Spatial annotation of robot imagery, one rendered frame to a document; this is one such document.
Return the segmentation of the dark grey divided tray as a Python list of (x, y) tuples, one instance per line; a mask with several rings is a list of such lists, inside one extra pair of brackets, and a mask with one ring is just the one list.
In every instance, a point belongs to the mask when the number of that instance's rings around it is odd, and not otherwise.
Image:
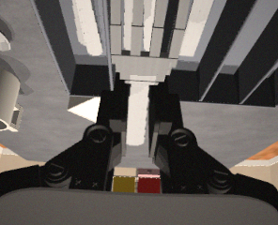
[[(100, 98), (102, 90), (114, 91), (110, 0), (102, 0), (108, 66), (76, 64), (59, 0), (30, 2), (68, 95)], [(278, 107), (278, 8), (235, 74), (219, 73), (259, 2), (226, 1), (197, 70), (171, 69), (167, 75), (169, 94), (178, 94), (180, 102)], [(161, 53), (168, 53), (177, 5), (178, 0), (168, 1)]]

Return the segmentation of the grey mug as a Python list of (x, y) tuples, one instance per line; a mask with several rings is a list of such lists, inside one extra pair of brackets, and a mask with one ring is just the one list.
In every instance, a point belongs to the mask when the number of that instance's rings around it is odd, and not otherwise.
[(23, 107), (16, 103), (19, 90), (19, 80), (10, 72), (0, 68), (0, 130), (18, 131), (19, 129), (23, 114)]

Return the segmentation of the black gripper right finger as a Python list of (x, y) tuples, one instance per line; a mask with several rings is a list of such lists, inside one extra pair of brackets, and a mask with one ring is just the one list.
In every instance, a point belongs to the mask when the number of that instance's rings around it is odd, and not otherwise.
[(162, 193), (250, 196), (278, 211), (278, 190), (273, 184), (233, 174), (198, 146), (193, 132), (183, 126), (178, 94), (169, 94), (167, 75), (164, 82), (151, 85), (148, 142), (149, 157), (160, 168)]

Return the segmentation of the beige box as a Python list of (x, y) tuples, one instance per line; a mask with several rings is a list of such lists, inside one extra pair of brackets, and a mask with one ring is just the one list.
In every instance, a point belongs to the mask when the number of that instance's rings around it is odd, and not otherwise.
[(71, 97), (69, 96), (68, 111), (81, 115), (96, 122), (100, 97)]

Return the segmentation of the light grey fork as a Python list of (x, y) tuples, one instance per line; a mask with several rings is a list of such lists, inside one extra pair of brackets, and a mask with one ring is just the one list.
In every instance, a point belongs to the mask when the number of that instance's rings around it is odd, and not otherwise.
[(125, 0), (124, 10), (124, 48), (131, 50), (131, 22), (132, 22), (133, 0)]
[[(144, 143), (149, 85), (164, 82), (175, 68), (185, 32), (190, 0), (178, 0), (168, 52), (161, 52), (167, 0), (156, 0), (149, 52), (141, 51), (144, 0), (133, 0), (131, 50), (122, 50), (121, 0), (111, 0), (111, 57), (120, 80), (131, 84), (127, 144)], [(132, 84), (133, 83), (133, 84)]]
[(156, 0), (144, 0), (144, 50), (149, 52)]

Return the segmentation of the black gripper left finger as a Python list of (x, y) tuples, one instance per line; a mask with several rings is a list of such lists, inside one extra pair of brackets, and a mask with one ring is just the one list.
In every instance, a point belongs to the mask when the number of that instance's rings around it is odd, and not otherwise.
[(0, 197), (21, 188), (111, 191), (115, 166), (126, 156), (129, 88), (116, 72), (114, 91), (101, 91), (96, 124), (43, 166), (0, 172)]

